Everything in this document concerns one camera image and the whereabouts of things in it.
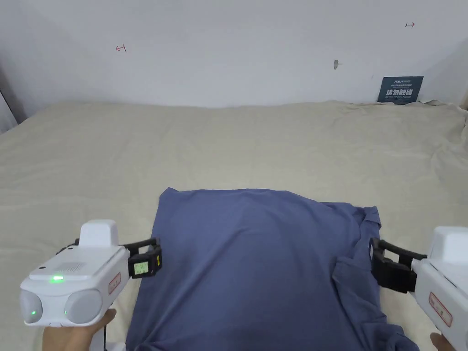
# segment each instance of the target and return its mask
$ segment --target finger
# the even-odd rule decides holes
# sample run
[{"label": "finger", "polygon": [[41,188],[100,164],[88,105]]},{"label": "finger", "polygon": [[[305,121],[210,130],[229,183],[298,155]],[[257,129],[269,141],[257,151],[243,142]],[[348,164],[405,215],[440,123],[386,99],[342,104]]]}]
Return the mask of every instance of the finger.
[{"label": "finger", "polygon": [[438,351],[450,351],[453,350],[453,347],[451,344],[445,339],[445,336],[437,333],[431,333],[430,335],[432,345],[435,346],[435,348]]},{"label": "finger", "polygon": [[116,314],[116,310],[108,309],[98,323],[90,326],[93,335],[97,333],[101,328],[104,328],[105,325],[109,324],[115,318]]}]

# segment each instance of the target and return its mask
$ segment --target white wall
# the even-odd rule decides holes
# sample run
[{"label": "white wall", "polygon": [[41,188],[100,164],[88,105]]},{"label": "white wall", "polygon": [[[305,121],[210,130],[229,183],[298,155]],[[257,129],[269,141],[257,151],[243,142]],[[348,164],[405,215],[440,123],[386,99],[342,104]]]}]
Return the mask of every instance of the white wall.
[{"label": "white wall", "polygon": [[3,99],[3,96],[0,94],[0,134],[10,130],[16,125],[18,124],[16,123],[10,108]]},{"label": "white wall", "polygon": [[420,99],[459,104],[467,14],[466,0],[11,0],[0,87],[24,116],[63,100],[373,102],[393,75],[423,75]]}]

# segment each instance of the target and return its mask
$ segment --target dark blue sign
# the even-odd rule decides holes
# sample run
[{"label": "dark blue sign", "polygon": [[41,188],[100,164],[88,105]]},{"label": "dark blue sign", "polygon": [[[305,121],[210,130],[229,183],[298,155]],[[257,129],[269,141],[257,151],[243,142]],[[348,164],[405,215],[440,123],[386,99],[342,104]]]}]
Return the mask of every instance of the dark blue sign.
[{"label": "dark blue sign", "polygon": [[377,102],[416,102],[424,77],[384,77]]}]

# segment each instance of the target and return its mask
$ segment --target beige bedsheet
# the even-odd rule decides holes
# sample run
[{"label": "beige bedsheet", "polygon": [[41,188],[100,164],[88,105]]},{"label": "beige bedsheet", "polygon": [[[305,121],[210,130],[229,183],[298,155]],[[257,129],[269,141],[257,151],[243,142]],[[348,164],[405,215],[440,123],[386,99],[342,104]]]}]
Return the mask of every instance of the beige bedsheet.
[{"label": "beige bedsheet", "polygon": [[[438,225],[468,226],[466,112],[419,103],[339,102],[208,110],[61,104],[0,135],[0,344],[30,350],[21,281],[79,236],[117,221],[121,243],[147,238],[167,187],[270,188],[319,201],[377,205],[381,235],[425,252]],[[138,292],[117,300],[123,341]],[[382,292],[389,321],[431,350],[430,321],[410,296]]]}]

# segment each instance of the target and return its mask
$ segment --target red label sticker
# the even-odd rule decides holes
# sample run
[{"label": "red label sticker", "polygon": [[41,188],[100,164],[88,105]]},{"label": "red label sticker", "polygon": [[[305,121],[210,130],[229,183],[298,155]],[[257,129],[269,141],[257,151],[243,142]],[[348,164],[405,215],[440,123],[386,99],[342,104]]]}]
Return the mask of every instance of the red label sticker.
[{"label": "red label sticker", "polygon": [[429,294],[429,305],[432,306],[434,311],[442,318],[445,324],[450,328],[452,325],[453,317],[440,300],[433,294]]},{"label": "red label sticker", "polygon": [[109,295],[118,287],[120,284],[120,273],[117,274],[114,279],[112,279],[109,283]]}]

